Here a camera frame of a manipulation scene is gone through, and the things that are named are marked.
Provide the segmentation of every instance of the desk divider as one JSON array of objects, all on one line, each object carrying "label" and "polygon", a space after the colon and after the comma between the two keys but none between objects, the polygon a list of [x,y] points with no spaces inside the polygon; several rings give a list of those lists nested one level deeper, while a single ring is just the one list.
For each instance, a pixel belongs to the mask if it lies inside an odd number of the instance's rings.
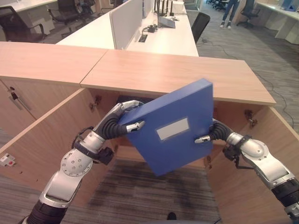
[{"label": "desk divider", "polygon": [[142,1],[129,0],[110,11],[115,49],[126,49],[142,22]]}]

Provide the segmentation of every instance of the person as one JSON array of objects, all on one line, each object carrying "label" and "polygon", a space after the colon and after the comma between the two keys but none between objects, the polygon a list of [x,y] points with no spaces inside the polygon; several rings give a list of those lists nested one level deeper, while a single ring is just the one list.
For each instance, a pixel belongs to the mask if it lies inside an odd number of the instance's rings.
[{"label": "person", "polygon": [[235,15],[235,12],[236,12],[238,6],[239,6],[239,0],[229,0],[228,6],[226,7],[225,13],[222,18],[222,23],[220,25],[220,28],[224,27],[226,17],[228,16],[230,9],[233,8],[232,13],[230,14],[230,17],[229,17],[228,24],[227,24],[227,28],[231,29],[231,22],[234,18],[234,15]]}]

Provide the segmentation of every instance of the black corrugated cable sleeve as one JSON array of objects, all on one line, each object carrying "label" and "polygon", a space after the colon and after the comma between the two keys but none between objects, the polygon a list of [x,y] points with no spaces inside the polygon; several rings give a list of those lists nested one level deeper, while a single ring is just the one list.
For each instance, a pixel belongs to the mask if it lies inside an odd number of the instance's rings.
[{"label": "black corrugated cable sleeve", "polygon": [[213,128],[212,131],[210,131],[209,136],[211,140],[221,139],[226,141],[231,133],[232,130],[230,130],[225,124],[216,122],[213,124]]},{"label": "black corrugated cable sleeve", "polygon": [[99,125],[96,132],[103,139],[114,139],[127,134],[127,127],[125,125],[118,124],[119,117],[116,114],[110,114]]}]

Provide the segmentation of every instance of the open cabinet door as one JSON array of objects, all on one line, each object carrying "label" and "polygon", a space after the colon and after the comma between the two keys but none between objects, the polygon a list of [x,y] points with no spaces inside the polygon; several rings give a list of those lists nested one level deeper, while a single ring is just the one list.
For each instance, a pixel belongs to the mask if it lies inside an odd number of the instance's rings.
[{"label": "open cabinet door", "polygon": [[[254,117],[258,124],[246,125],[241,134],[264,142],[270,153],[299,179],[299,136],[272,107]],[[212,161],[208,179],[225,224],[286,224],[291,220],[283,205],[253,170],[236,169],[221,153]]]},{"label": "open cabinet door", "polygon": [[[106,106],[105,102],[114,104],[109,97],[108,94],[102,97],[99,109]],[[42,191],[60,169],[60,161],[71,149],[78,132],[101,120],[104,113],[96,109],[91,111],[89,104],[92,102],[89,90],[81,88],[23,130],[0,149],[0,158],[8,153],[16,162],[12,167],[0,166],[0,174]],[[106,141],[106,146],[112,147],[111,142]],[[74,205],[84,206],[89,201],[109,166],[93,164],[83,178]]]}]

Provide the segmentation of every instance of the office desk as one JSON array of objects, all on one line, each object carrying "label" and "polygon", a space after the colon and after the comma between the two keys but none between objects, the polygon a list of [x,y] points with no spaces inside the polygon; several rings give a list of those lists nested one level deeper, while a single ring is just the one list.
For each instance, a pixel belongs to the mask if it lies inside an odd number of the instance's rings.
[{"label": "office desk", "polygon": [[280,9],[277,5],[257,2],[259,17],[253,19],[255,25],[277,30],[275,38],[286,39],[290,43],[299,44],[299,13]]},{"label": "office desk", "polygon": [[[12,6],[29,27],[41,23],[45,34],[48,35],[55,27],[47,9],[58,8],[56,2],[57,0],[22,0],[3,6]],[[37,33],[41,32],[39,27],[34,30]]]},{"label": "office desk", "polygon": [[114,49],[110,14],[106,13],[95,19],[57,44]]},{"label": "office desk", "polygon": [[[196,44],[190,27],[187,14],[175,15],[179,21],[175,21],[176,28],[159,28],[154,33],[144,32],[148,37],[144,43],[133,39],[127,50],[151,52],[170,55],[198,56]],[[148,25],[157,24],[157,15],[152,11],[142,20],[140,34],[142,29]]]}]

